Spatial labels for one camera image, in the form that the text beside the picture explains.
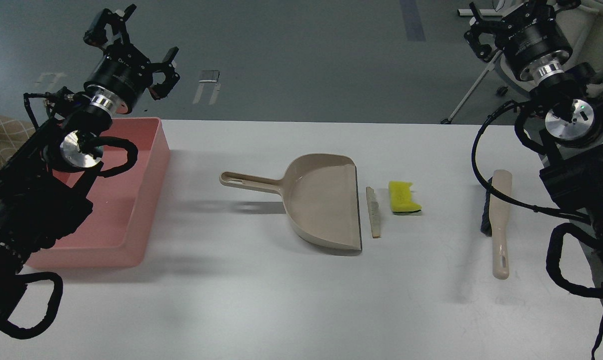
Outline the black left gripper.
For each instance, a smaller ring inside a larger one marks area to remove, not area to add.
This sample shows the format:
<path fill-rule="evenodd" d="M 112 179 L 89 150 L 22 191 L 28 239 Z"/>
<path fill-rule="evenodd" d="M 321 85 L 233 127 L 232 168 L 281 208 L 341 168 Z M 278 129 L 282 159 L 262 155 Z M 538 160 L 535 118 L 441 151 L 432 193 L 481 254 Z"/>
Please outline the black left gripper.
<path fill-rule="evenodd" d="M 166 98 L 181 79 L 173 65 L 180 48 L 169 48 L 161 62 L 151 63 L 131 44 L 126 23 L 136 9 L 135 4 L 124 10 L 103 9 L 83 36 L 85 44 L 104 51 L 98 66 L 84 83 L 84 90 L 101 88 L 117 95 L 122 100 L 117 113 L 124 115 L 133 111 L 146 88 L 151 98 L 159 101 Z M 156 74 L 164 75 L 164 80 L 152 84 L 152 75 Z"/>

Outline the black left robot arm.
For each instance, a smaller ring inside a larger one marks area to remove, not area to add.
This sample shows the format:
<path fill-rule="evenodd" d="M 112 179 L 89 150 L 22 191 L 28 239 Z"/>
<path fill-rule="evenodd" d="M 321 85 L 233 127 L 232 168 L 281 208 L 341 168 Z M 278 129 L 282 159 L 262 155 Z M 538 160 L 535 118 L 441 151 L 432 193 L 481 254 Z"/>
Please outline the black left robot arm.
<path fill-rule="evenodd" d="M 0 333 L 11 338 L 28 340 L 48 330 L 63 296 L 61 276 L 23 274 L 27 260 L 86 221 L 98 178 L 125 173 L 139 159 L 131 140 L 105 135 L 114 116 L 130 114 L 144 91 L 153 100 L 166 98 L 181 79 L 173 64 L 177 47 L 153 63 L 130 41 L 127 21 L 135 9 L 131 4 L 96 14 L 83 41 L 102 58 L 82 91 L 23 94 L 34 132 L 0 168 Z M 29 328 L 12 323 L 28 285 L 39 281 L 53 285 L 43 319 Z"/>

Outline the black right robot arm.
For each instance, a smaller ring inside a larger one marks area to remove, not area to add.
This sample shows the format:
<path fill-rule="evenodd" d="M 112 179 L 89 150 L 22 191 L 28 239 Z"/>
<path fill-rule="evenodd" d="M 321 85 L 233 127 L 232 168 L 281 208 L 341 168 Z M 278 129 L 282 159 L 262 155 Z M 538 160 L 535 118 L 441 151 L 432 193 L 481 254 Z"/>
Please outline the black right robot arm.
<path fill-rule="evenodd" d="M 549 237 L 545 268 L 558 287 L 597 299 L 603 309 L 603 89 L 587 62 L 575 63 L 575 49 L 558 15 L 581 6 L 579 0 L 523 0 L 498 20 L 482 16 L 475 3 L 464 39 L 475 56 L 492 66 L 503 59 L 518 82 L 532 82 L 528 100 L 509 100 L 489 114 L 471 147 L 471 168 L 486 190 L 480 230 L 493 237 L 495 276 L 508 276 L 504 226 L 508 206 L 564 219 Z M 556 208 L 521 202 L 510 194 L 511 181 L 498 174 L 487 180 L 476 162 L 479 141 L 496 119 L 517 111 L 519 142 L 543 161 L 540 180 Z M 603 314 L 591 353 L 603 341 Z"/>

